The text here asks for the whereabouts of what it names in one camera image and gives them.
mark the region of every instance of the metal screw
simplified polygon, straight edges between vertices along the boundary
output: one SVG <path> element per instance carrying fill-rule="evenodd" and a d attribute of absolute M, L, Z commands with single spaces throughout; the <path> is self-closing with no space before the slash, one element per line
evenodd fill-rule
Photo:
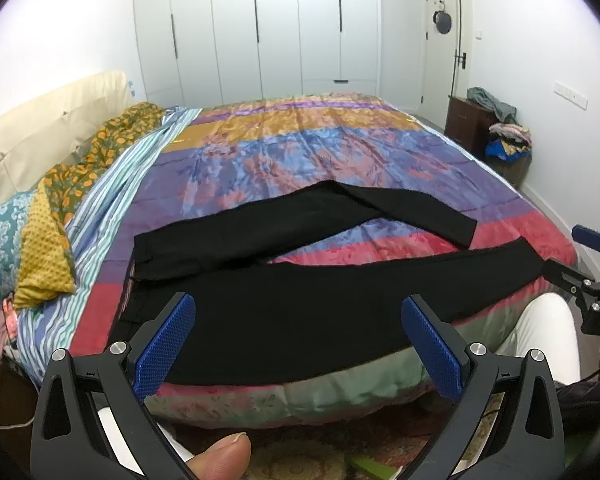
<path fill-rule="evenodd" d="M 471 346 L 469 346 L 469 350 L 475 355 L 485 355 L 487 353 L 487 347 L 482 343 L 472 343 Z"/>
<path fill-rule="evenodd" d="M 538 349 L 533 349 L 531 351 L 531 358 L 535 361 L 544 361 L 544 354 Z"/>
<path fill-rule="evenodd" d="M 126 350 L 126 343 L 124 341 L 116 341 L 109 347 L 112 354 L 122 354 Z"/>
<path fill-rule="evenodd" d="M 51 358 L 53 361 L 62 361 L 64 356 L 66 355 L 66 350 L 64 348 L 56 348 L 54 352 L 51 354 Z"/>

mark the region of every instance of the yellow dotted pillow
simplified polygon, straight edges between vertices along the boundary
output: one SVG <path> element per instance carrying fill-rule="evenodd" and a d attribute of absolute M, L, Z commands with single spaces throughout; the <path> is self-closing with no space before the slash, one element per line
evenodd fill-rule
<path fill-rule="evenodd" d="M 65 258 L 68 248 L 68 240 L 58 232 L 41 180 L 22 229 L 15 308 L 38 306 L 62 292 L 75 292 L 74 277 Z"/>

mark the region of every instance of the white wall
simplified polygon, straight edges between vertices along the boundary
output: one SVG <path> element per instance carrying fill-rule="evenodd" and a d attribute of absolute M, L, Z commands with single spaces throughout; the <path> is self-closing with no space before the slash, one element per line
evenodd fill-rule
<path fill-rule="evenodd" d="M 9 0 L 0 12 L 0 115 L 33 97 L 105 70 L 144 85 L 133 0 Z"/>
<path fill-rule="evenodd" d="M 600 230 L 600 24 L 583 0 L 474 0 L 470 86 L 518 108 L 531 128 L 523 191 L 570 229 Z M 558 81 L 589 99 L 586 111 L 554 94 Z M 600 254 L 581 255 L 600 278 Z"/>
<path fill-rule="evenodd" d="M 381 0 L 380 97 L 401 110 L 420 106 L 424 0 Z"/>

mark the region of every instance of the human thumb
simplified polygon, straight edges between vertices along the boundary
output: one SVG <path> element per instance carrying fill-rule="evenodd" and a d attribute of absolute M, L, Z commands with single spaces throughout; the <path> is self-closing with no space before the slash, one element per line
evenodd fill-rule
<path fill-rule="evenodd" d="M 245 433 L 224 437 L 187 461 L 200 480 L 238 480 L 249 465 L 251 441 Z"/>

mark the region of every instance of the orange floral fabric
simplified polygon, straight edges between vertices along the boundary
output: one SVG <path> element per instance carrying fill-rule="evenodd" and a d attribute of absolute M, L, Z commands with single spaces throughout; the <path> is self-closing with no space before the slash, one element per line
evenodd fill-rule
<path fill-rule="evenodd" d="M 74 259 L 64 226 L 73 218 L 78 204 L 94 182 L 133 143 L 160 126 L 164 110 L 151 103 L 139 103 L 105 122 L 91 139 L 91 149 L 79 164 L 57 164 L 43 177 L 51 216 L 62 238 L 64 256 L 73 272 Z"/>

